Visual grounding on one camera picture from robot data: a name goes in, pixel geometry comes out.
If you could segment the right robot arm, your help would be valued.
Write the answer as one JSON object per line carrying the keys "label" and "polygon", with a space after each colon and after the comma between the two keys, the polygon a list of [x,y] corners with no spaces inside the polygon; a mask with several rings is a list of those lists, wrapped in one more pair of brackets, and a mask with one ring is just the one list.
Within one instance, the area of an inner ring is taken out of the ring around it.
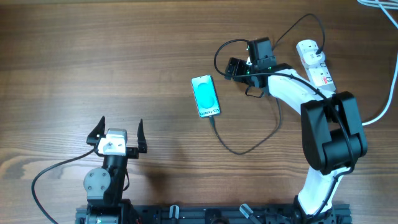
{"label": "right robot arm", "polygon": [[290,65],[276,63],[267,37],[247,42],[247,50],[248,59],[231,57],[222,75],[284,101],[301,116],[303,153],[310,167],[292,218],[296,223],[325,220],[340,181],[368,150],[356,98],[347,91],[319,88]]}

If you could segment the turquoise screen smartphone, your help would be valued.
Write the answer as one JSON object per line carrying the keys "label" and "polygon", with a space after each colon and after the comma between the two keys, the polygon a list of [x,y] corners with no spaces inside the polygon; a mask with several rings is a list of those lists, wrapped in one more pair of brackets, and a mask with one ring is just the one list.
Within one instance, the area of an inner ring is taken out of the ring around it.
{"label": "turquoise screen smartphone", "polygon": [[212,76],[204,75],[192,78],[191,84],[199,117],[207,118],[219,115],[221,108]]}

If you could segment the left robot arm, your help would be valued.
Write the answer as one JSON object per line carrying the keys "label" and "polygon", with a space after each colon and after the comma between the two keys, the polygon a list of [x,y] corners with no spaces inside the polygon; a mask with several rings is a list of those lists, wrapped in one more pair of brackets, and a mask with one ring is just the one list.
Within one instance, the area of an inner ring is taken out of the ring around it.
{"label": "left robot arm", "polygon": [[127,146],[125,129],[105,129],[105,117],[89,133],[86,143],[93,146],[95,154],[103,158],[100,168],[90,170],[83,181],[88,206],[76,212],[76,223],[142,223],[129,199],[123,199],[128,189],[127,162],[138,159],[147,152],[143,121],[137,129],[137,147]]}

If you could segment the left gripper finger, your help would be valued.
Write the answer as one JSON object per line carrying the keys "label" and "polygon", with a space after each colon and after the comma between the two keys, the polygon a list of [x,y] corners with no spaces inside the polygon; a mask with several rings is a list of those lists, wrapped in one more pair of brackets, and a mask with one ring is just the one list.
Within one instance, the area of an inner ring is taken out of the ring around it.
{"label": "left gripper finger", "polygon": [[105,136],[105,116],[102,116],[95,128],[89,133],[86,143],[90,146],[96,146],[99,140]]}
{"label": "left gripper finger", "polygon": [[147,141],[144,134],[144,125],[142,119],[140,120],[137,129],[137,143],[139,153],[147,153]]}

